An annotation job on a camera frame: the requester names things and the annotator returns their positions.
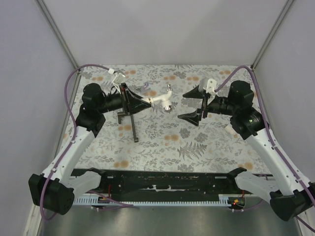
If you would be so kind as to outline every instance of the white plastic part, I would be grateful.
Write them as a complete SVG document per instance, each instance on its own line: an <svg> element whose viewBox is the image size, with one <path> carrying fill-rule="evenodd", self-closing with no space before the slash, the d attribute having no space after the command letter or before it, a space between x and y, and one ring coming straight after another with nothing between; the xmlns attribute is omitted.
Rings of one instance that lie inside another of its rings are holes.
<svg viewBox="0 0 315 236"><path fill-rule="evenodd" d="M154 103L158 102L158 101L162 101L162 102L167 101L167 100L169 100L171 98L172 92L173 91L170 90L166 94L160 95L158 97L153 97L152 100L153 100Z"/></svg>
<svg viewBox="0 0 315 236"><path fill-rule="evenodd" d="M172 102L170 100L162 102L162 107L171 106L171 105L172 105Z"/></svg>
<svg viewBox="0 0 315 236"><path fill-rule="evenodd" d="M115 203L97 203L99 196L94 194L85 194L73 202L73 205L81 206L118 206ZM133 204L135 207L230 207L231 204L227 203L228 197L219 196L219 201L202 201L202 202L122 202L124 204Z"/></svg>
<svg viewBox="0 0 315 236"><path fill-rule="evenodd" d="M70 179L67 188L73 188L74 199L99 187L101 176L98 173L87 171L83 175Z"/></svg>
<svg viewBox="0 0 315 236"><path fill-rule="evenodd" d="M119 92L119 94L121 94L122 92L120 91L119 85L126 79L126 75L121 71L118 70L115 73L115 77L112 81L112 84L115 86L115 88L117 89L117 91Z"/></svg>
<svg viewBox="0 0 315 236"><path fill-rule="evenodd" d="M169 90L169 91L167 91L166 94L163 94L163 95L160 95L157 97L144 97L141 100L148 102L152 105L161 101L162 107L170 106L170 105L172 105L172 102L170 101L170 98L172 96L172 92L173 92L172 90Z"/></svg>
<svg viewBox="0 0 315 236"><path fill-rule="evenodd" d="M272 130L270 130L271 136L274 139L278 149L283 153L287 161L290 165L295 169L295 171L299 174L300 179L309 187L310 180L302 174L302 172L295 166L295 164L290 160L285 151L281 148L279 143L277 142ZM284 196L293 195L294 190L302 191L304 188L294 177L291 170L285 164L285 162L281 159L277 151L272 147L269 138L267 136L266 129L262 129L257 132L256 136L249 136L246 139L252 148L258 153L261 159L264 161L272 175L274 176L278 188Z"/></svg>
<svg viewBox="0 0 315 236"><path fill-rule="evenodd" d="M231 135L237 134L231 125L227 125L224 129L226 130L226 132L230 133Z"/></svg>
<svg viewBox="0 0 315 236"><path fill-rule="evenodd" d="M202 79L199 83L199 88L198 90L200 92L206 91L206 93L215 96L218 93L215 92L215 89L217 87L217 81L214 79Z"/></svg>
<svg viewBox="0 0 315 236"><path fill-rule="evenodd" d="M249 191L268 203L271 199L270 192L279 190L274 180L266 180L265 177L254 176L248 171L238 174L235 181L240 189Z"/></svg>
<svg viewBox="0 0 315 236"><path fill-rule="evenodd" d="M113 75L115 73L115 70L113 68L109 68L108 73L110 73L111 75Z"/></svg>
<svg viewBox="0 0 315 236"><path fill-rule="evenodd" d="M91 144L91 142L94 140L94 134L92 131L87 131L86 128L78 127L77 137L75 138L75 143L71 145L65 156L63 157L62 161L59 163L58 167L56 168L56 171L52 175L51 179L54 180L58 178L60 180L60 183L63 185L67 185L70 175L77 164L78 160L82 156L85 149ZM55 157L53 162L42 172L44 174L44 177L48 177L50 174L50 171L52 170L54 164L59 159L60 155L63 153L63 151L68 146L68 141L64 147L61 149L61 151L58 153L58 155Z"/></svg>

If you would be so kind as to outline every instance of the gray fern pattern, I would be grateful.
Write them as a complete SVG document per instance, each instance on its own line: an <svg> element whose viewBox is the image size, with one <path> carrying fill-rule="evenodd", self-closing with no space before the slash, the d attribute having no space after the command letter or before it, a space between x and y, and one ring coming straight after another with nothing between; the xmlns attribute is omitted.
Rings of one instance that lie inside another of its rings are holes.
<svg viewBox="0 0 315 236"><path fill-rule="evenodd" d="M185 146L180 147L180 149L177 149L177 152L179 153L179 157L183 157L185 160L185 156L191 160L193 160L193 157L200 158L202 154L204 154L204 151L207 149L207 145L203 144L197 144L192 142L186 143Z"/></svg>
<svg viewBox="0 0 315 236"><path fill-rule="evenodd" d="M76 168L95 167L113 170L179 171L179 172L229 172L238 166L253 173L270 173L256 152L239 135L225 131L228 116L208 114L199 126L178 119L183 113L191 113L200 107L201 100L183 98L183 93L198 86L203 78L214 78L218 85L236 68L225 65L114 65L126 74L126 84L142 97L159 96L166 92L167 84L173 88L173 111L166 113L160 103L134 115L139 142L133 141L131 120L123 118L118 124L117 112L105 113L106 122L81 156ZM87 67L80 71L81 80L73 105L77 117L83 88L97 83L106 94L110 92L112 76L103 69ZM228 93L234 80L250 82L246 71L240 70L227 86L219 91ZM149 86L139 91L145 82ZM68 121L63 145L73 133Z"/></svg>

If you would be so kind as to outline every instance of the small white object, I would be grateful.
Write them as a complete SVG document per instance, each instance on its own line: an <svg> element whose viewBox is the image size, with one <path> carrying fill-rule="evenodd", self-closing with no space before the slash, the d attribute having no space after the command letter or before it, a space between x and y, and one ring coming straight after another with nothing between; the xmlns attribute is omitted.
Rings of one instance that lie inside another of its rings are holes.
<svg viewBox="0 0 315 236"><path fill-rule="evenodd" d="M215 96L218 93L215 92L215 89L217 87L217 82L214 79L202 79L199 83L199 88L198 90L200 92L206 91L206 93Z"/></svg>
<svg viewBox="0 0 315 236"><path fill-rule="evenodd" d="M227 125L224 129L226 130L226 132L230 133L231 135L237 134L231 125Z"/></svg>
<svg viewBox="0 0 315 236"><path fill-rule="evenodd" d="M157 96L157 97L144 97L141 100L150 103L150 104L155 104L159 101L162 102L162 107L164 107L165 109L168 109L169 111L171 111L171 106L172 106L172 102L170 101L170 98L172 96L172 88L170 85L167 86L167 93Z"/></svg>
<svg viewBox="0 0 315 236"><path fill-rule="evenodd" d="M120 91L119 85L125 80L126 75L121 70L118 70L114 75L115 75L115 78L113 79L112 84L117 89L117 91L121 94L122 92Z"/></svg>
<svg viewBox="0 0 315 236"><path fill-rule="evenodd" d="M110 73L111 75L113 75L115 73L115 70L113 68L109 68L108 73Z"/></svg>

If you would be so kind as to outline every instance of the red wire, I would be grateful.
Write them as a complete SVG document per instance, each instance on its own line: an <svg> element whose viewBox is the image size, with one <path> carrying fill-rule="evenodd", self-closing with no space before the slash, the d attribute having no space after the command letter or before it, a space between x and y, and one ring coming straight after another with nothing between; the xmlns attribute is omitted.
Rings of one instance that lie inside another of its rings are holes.
<svg viewBox="0 0 315 236"><path fill-rule="evenodd" d="M110 185L108 185L108 198L110 198Z"/></svg>

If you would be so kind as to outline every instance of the table surface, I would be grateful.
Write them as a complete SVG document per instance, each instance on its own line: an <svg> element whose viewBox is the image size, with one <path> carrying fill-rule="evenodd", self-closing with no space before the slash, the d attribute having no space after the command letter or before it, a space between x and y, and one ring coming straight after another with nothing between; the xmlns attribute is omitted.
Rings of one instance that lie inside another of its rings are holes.
<svg viewBox="0 0 315 236"><path fill-rule="evenodd" d="M259 198L247 197L248 206ZM282 221L266 202L243 213L217 206L133 207L97 212L73 206L43 222L38 236L302 236L296 219Z"/></svg>
<svg viewBox="0 0 315 236"><path fill-rule="evenodd" d="M270 171L258 154L244 142L240 135L225 131L229 117L209 114L198 127L177 118L200 107L200 99L183 98L182 95L199 84L203 78L214 78L218 85L235 66L225 65L110 65L126 73L127 86L143 97L166 93L167 84L173 88L173 111L165 113L161 104L134 115L139 142L133 141L130 117L118 124L117 112L105 114L106 122L97 138L83 153L76 168L121 169L138 171L229 172L245 167L253 173ZM112 75L103 69L87 67L81 71L81 81L72 111L76 117L82 104L83 88L98 83L109 93ZM247 71L240 70L219 91L227 96L234 80L251 82ZM139 92L136 87L149 82L148 90ZM255 93L254 107L258 109ZM73 132L68 121L63 145Z"/></svg>

